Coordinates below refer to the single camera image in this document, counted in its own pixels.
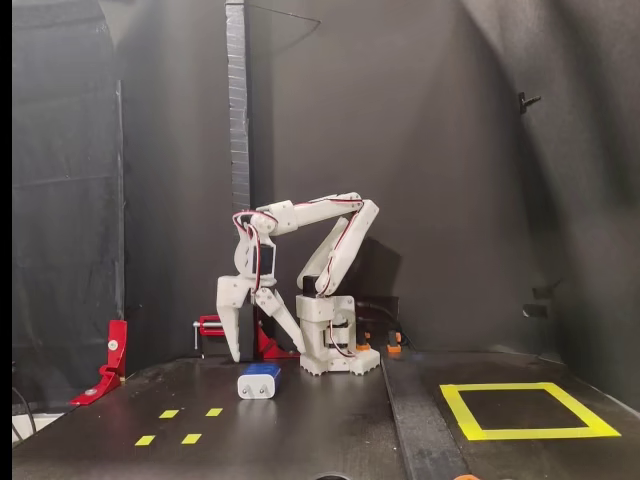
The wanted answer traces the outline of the white fixed gripper finger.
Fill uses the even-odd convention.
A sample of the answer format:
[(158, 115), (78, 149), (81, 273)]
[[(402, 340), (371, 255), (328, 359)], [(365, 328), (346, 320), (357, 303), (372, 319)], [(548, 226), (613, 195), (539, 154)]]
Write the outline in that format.
[(234, 361), (250, 360), (250, 305), (219, 307), (218, 315)]

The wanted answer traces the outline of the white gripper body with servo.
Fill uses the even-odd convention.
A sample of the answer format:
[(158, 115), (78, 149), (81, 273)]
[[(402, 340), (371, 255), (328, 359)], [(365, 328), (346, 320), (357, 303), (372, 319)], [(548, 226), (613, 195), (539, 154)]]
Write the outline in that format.
[(265, 275), (256, 281), (253, 277), (242, 275), (222, 276), (217, 282), (216, 308), (241, 307), (247, 300), (256, 305), (255, 293), (260, 288), (274, 290), (277, 281), (272, 275)]

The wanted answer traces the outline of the white moving gripper finger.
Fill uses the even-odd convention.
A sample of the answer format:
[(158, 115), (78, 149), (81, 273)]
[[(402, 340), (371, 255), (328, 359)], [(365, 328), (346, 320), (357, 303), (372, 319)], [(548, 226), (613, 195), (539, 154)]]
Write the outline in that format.
[(306, 352), (302, 331), (276, 290), (260, 288), (255, 293), (257, 306), (273, 318), (293, 341), (300, 354)]

